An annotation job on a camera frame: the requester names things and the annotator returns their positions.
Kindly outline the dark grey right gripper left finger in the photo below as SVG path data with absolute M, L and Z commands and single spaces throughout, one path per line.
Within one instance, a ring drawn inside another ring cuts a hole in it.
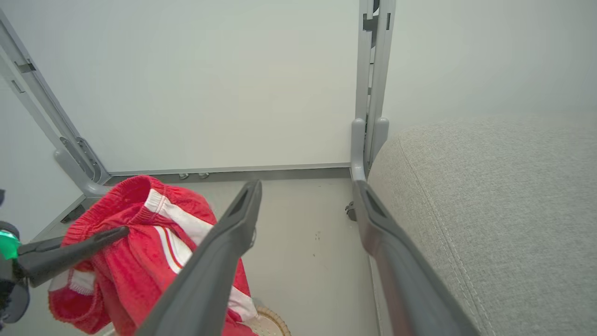
M 262 183 L 247 182 L 137 330 L 138 336 L 219 336 L 237 263 L 252 248 Z

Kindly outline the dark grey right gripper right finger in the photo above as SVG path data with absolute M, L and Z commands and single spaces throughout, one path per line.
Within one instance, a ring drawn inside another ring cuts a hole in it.
M 354 181 L 362 246 L 376 261 L 395 336 L 477 336 L 450 294 L 366 181 Z

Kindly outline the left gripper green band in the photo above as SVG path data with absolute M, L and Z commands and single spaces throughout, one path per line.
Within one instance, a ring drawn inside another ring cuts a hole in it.
M 127 227 L 118 227 L 68 246 L 61 246 L 64 236 L 21 245 L 17 228 L 0 222 L 1 325 L 16 323 L 25 315 L 30 303 L 28 286 L 42 285 L 128 234 Z

